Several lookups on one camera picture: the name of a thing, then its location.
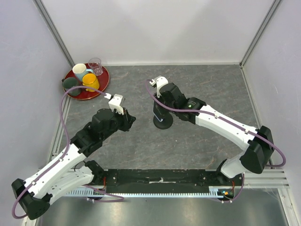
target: white mug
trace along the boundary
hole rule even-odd
[[[83,81],[83,77],[90,73],[93,73],[93,70],[87,69],[85,64],[77,64],[72,68],[73,73],[76,75],[76,77],[80,80]]]

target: cable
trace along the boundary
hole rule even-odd
[[[237,195],[234,196],[233,199],[228,200],[228,201],[220,201],[220,200],[218,200],[218,199],[213,199],[213,198],[209,198],[209,199],[212,200],[212,201],[215,201],[215,202],[232,203],[234,200],[236,200],[236,199],[240,196],[241,191],[243,190],[244,185],[245,185],[245,174],[243,173],[243,177],[242,177],[242,182],[241,182],[240,190],[239,190],[239,192],[237,193]]]
[[[173,112],[196,112],[196,113],[204,113],[204,114],[209,114],[209,115],[211,115],[211,116],[215,116],[214,113],[207,112],[207,111],[202,111],[202,110],[192,110],[192,109],[191,109],[191,110],[189,110],[189,109],[188,109],[188,110],[184,110],[184,109],[175,109],[175,108],[171,108],[171,107],[168,107],[168,106],[162,104],[162,103],[161,103],[160,101],[158,101],[158,100],[154,97],[154,95],[151,93],[151,91],[150,91],[150,89],[149,89],[149,87],[148,87],[148,84],[149,84],[148,82],[149,82],[149,81],[152,81],[152,80],[147,79],[147,80],[145,81],[145,87],[146,87],[146,90],[147,90],[147,92],[149,93],[149,95],[151,96],[151,98],[152,98],[158,105],[160,105],[161,107],[163,107],[163,108],[165,108],[165,109],[167,109],[167,110],[173,111]],[[239,125],[237,125],[237,124],[235,124],[235,123],[229,121],[228,119],[225,119],[225,118],[223,118],[223,117],[221,117],[221,116],[218,117],[218,119],[223,120],[224,122],[226,122],[226,123],[228,123],[228,124],[230,124],[230,125],[232,125],[232,126],[238,128],[238,129],[240,129],[240,130],[246,132],[245,128],[243,128],[243,127],[241,127],[241,126],[239,126]],[[259,138],[259,139],[262,140],[262,141],[264,141],[265,143],[267,143],[268,145],[270,145],[272,148],[274,148],[274,149],[281,155],[281,157],[282,157],[282,163],[281,163],[281,164],[279,164],[279,165],[267,165],[267,166],[270,166],[270,167],[282,167],[282,166],[284,166],[284,165],[286,164],[286,157],[285,157],[285,155],[284,155],[283,152],[282,152],[278,147],[276,147],[272,142],[268,141],[266,138],[264,138],[264,137],[262,137],[262,136],[260,136],[260,135],[258,135],[258,134],[256,134],[256,133],[253,133],[253,132],[251,132],[251,131],[248,131],[247,133],[249,133],[249,134],[251,134],[251,135],[253,135],[253,136]]]
[[[103,188],[102,188],[102,189],[98,188],[98,189],[97,189],[98,191],[99,191],[99,190],[105,191],[105,178],[106,178],[106,177],[103,178]],[[100,199],[102,199],[103,197],[104,197],[104,194],[103,194],[101,197],[93,198],[93,200],[94,200],[94,201],[95,201],[95,200],[100,200]]]
[[[67,96],[67,94],[70,92],[70,91],[72,91],[72,90],[74,90],[74,89],[78,89],[78,88],[85,88],[85,89],[92,89],[92,90],[94,90],[94,91],[96,91],[96,92],[98,92],[98,93],[100,93],[100,94],[103,94],[103,95],[105,95],[105,93],[104,92],[102,92],[102,91],[100,91],[100,90],[97,90],[97,89],[95,89],[95,88],[92,88],[92,87],[87,87],[87,86],[76,86],[76,87],[72,87],[72,88],[70,88],[70,89],[68,89],[65,93],[64,93],[64,95],[63,95],[63,97],[62,97],[62,100],[61,100],[61,104],[60,104],[60,106],[59,106],[59,113],[60,113],[60,121],[61,121],[61,124],[62,124],[62,126],[63,126],[63,129],[64,129],[64,131],[65,131],[65,135],[66,135],[66,148],[65,148],[65,151],[64,151],[64,153],[62,154],[62,156],[61,156],[61,159],[63,159],[64,157],[65,157],[65,155],[68,153],[68,151],[69,151],[69,147],[70,147],[70,138],[69,138],[69,134],[68,134],[68,131],[67,131],[67,128],[66,128],[66,125],[65,125],[65,122],[64,122],[64,119],[63,119],[63,112],[62,112],[62,106],[63,106],[63,101],[64,101],[64,99],[65,99],[65,97]],[[30,189],[31,187],[32,187],[32,185],[33,185],[33,183],[36,183],[42,176],[44,176],[46,173],[48,173],[54,166],[56,166],[58,163],[60,162],[60,160],[57,160],[55,163],[53,163],[48,169],[46,169],[44,172],[42,172],[40,175],[38,175],[37,176],[37,178],[35,178],[21,193],[20,193],[20,195],[16,198],[16,200],[15,200],[15,202],[14,202],[14,205],[13,205],[13,208],[12,208],[12,210],[11,210],[11,214],[12,214],[12,216],[13,216],[13,218],[15,218],[15,219],[22,219],[22,218],[24,218],[24,217],[26,217],[27,216],[27,214],[25,214],[25,215],[23,215],[23,216],[17,216],[16,215],[16,206],[17,206],[17,204],[19,203],[19,201],[20,201],[20,199],[21,199],[21,197],[28,191],[28,189]]]
[[[122,202],[124,200],[124,197],[122,196],[119,196],[119,195],[115,195],[115,194],[109,194],[109,193],[106,193],[102,190],[98,190],[90,185],[84,185],[85,187],[88,187],[88,188],[91,188],[93,189],[94,191],[98,192],[98,193],[101,193],[101,194],[104,194],[104,195],[107,195],[107,196],[111,196],[111,197],[114,197],[114,198],[119,198],[119,199],[114,199],[114,200],[94,200],[94,199],[89,199],[87,198],[88,201],[93,201],[93,202]]]
[[[73,169],[74,169],[74,172],[76,172],[76,171],[75,171],[75,168],[76,168],[76,167],[77,167],[77,165],[78,165],[78,164],[80,164],[81,162],[84,162],[84,163],[86,164],[86,162],[85,162],[85,161],[80,161],[79,163],[77,163],[77,164],[74,166],[74,168],[73,168]]]
[[[229,199],[229,200],[232,200],[232,199],[233,199],[233,198],[227,197],[227,195],[225,195],[225,194],[223,194],[223,196],[224,196],[226,199]]]
[[[235,182],[234,182],[234,180],[232,180],[232,189],[231,189],[231,191],[234,191],[234,188],[235,188]]]

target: red tray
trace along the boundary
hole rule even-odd
[[[65,79],[67,79],[67,78],[76,78],[78,80],[78,78],[75,76],[75,74],[73,73],[72,70],[69,71],[68,74],[65,76]],[[104,91],[110,82],[110,75],[109,75],[108,70],[105,67],[103,67],[103,73],[101,75],[97,76],[97,79],[99,82],[98,90]],[[89,92],[89,91],[86,91],[85,89],[82,89],[81,93],[75,97],[70,96],[68,94],[68,96],[70,96],[71,98],[76,99],[76,100],[90,100],[99,95],[100,95],[100,93],[98,93],[98,92]]]

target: drinking glass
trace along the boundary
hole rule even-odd
[[[102,61],[99,58],[92,58],[88,62],[89,67],[94,71],[96,76],[99,76],[103,73]]]

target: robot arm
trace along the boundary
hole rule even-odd
[[[129,131],[135,117],[122,107],[124,98],[121,95],[109,95],[110,109],[100,109],[83,129],[71,139],[70,148],[64,148],[49,164],[26,180],[17,179],[12,188],[17,198],[29,185],[28,191],[19,203],[29,219],[36,219],[44,214],[49,206],[67,192],[85,184],[100,184],[103,180],[103,169],[95,162],[88,161],[74,173],[62,177],[69,169],[86,159],[100,148],[103,141],[117,130]],[[39,180],[35,179],[46,172]]]
[[[221,182],[229,180],[247,170],[260,174],[273,154],[273,148],[257,137],[249,134],[259,134],[273,143],[270,129],[262,126],[260,129],[244,125],[235,121],[207,105],[204,101],[195,97],[186,98],[179,88],[173,83],[168,83],[165,77],[159,76],[150,81],[152,87],[157,88],[155,98],[169,110],[154,102],[154,124],[159,129],[167,129],[173,123],[170,113],[175,114],[183,121],[206,127],[229,139],[242,150],[232,159],[224,160],[217,174],[220,174]]]

